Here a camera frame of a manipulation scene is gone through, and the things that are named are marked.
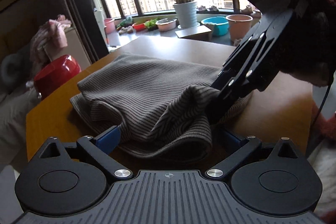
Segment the right gloved hand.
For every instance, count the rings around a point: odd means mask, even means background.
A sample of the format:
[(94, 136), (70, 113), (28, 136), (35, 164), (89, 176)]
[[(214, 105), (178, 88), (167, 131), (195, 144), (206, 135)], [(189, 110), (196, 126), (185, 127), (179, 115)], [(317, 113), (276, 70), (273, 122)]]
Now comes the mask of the right gloved hand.
[(314, 86), (325, 87), (333, 83), (335, 69), (328, 63), (300, 62), (283, 66), (280, 71)]

